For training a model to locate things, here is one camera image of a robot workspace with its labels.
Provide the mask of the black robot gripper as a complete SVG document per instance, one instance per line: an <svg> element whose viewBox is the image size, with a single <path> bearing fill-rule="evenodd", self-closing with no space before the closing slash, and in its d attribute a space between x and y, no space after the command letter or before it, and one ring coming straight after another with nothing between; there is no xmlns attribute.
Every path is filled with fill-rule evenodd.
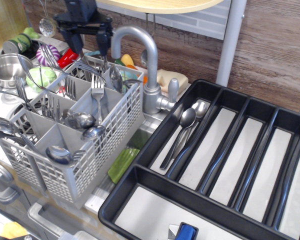
<svg viewBox="0 0 300 240"><path fill-rule="evenodd" d="M97 35L100 54L106 56L111 48L112 18L100 13L94 0L66 0L65 6L66 12L53 19L70 49L80 54L84 46L81 35Z"/></svg>

